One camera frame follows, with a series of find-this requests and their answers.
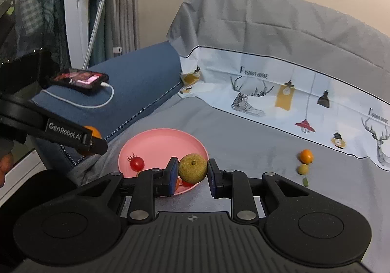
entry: metal screw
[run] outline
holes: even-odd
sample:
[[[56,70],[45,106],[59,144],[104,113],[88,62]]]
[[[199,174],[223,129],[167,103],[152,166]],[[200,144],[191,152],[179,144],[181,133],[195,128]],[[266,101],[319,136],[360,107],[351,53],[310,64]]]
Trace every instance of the metal screw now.
[[[237,217],[241,220],[252,220],[256,218],[256,214],[250,210],[241,210],[237,213]]]
[[[149,213],[144,210],[133,210],[130,213],[130,218],[134,220],[144,220],[149,217]]]

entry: blue cushion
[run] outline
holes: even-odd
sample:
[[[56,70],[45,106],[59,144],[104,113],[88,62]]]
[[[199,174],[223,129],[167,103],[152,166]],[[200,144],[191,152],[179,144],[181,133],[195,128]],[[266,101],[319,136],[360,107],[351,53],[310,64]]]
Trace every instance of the blue cushion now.
[[[97,128],[107,141],[135,121],[149,115],[181,87],[179,56],[168,42],[112,58],[90,70],[109,75],[108,82],[114,87],[115,94],[108,105],[97,109],[82,109],[46,93],[38,94],[33,101],[82,126]],[[51,86],[48,90],[83,105],[102,104],[111,93],[109,88],[103,88],[93,96],[61,86]],[[65,174],[83,160],[81,155],[69,147],[41,139],[36,140],[36,146],[53,168]]]

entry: phone case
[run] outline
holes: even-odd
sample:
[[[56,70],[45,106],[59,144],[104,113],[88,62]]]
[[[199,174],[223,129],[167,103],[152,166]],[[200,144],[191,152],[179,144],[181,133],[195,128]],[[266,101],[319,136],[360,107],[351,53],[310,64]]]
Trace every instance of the phone case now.
[[[102,74],[102,76],[93,82],[91,88],[76,86],[76,85],[68,84],[68,83],[64,83],[64,82],[58,82],[58,81],[54,80],[55,76],[49,80],[49,84],[68,87],[68,88],[74,89],[75,91],[79,91],[83,94],[92,95],[92,94],[95,94],[100,89],[100,87],[101,87],[100,83],[108,81],[107,74],[104,74],[104,73],[100,73],[100,74]]]

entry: smartphone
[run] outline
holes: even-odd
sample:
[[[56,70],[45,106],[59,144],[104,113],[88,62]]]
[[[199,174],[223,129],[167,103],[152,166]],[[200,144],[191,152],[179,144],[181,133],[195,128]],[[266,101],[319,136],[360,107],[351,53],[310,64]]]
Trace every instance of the smartphone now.
[[[49,79],[49,84],[69,87],[84,94],[93,94],[99,90],[101,82],[107,81],[107,74],[69,68]]]

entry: stitching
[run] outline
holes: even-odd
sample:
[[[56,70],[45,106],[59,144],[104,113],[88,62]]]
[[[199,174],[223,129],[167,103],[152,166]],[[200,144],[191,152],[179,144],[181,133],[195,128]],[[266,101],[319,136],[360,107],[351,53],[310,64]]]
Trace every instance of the stitching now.
[[[107,137],[105,137],[103,140],[107,140],[109,138],[111,138],[113,135],[115,135],[117,132],[119,132],[124,126],[126,126],[130,121],[132,121],[135,117],[139,116],[142,112],[144,112],[145,110],[147,110],[150,106],[152,106],[153,104],[155,104],[156,102],[158,102],[160,99],[162,99],[164,96],[166,96],[167,94],[169,94],[172,90],[174,90],[178,85],[180,85],[181,82],[177,83],[175,86],[173,86],[172,88],[170,88],[167,92],[165,92],[164,94],[162,94],[158,99],[156,99],[154,102],[150,103],[149,105],[143,107],[143,109],[141,109],[139,112],[137,112],[135,115],[131,116],[128,120],[126,120],[124,123],[122,123],[118,128],[116,128],[114,131],[112,131]],[[71,157],[71,155],[68,153],[68,151],[65,149],[65,147],[61,144],[60,145],[62,151],[65,153],[66,157],[68,158],[68,160],[74,165],[74,166],[78,166],[83,160],[85,160],[86,156],[82,156],[80,159],[78,159],[77,161],[74,161],[73,158]]]

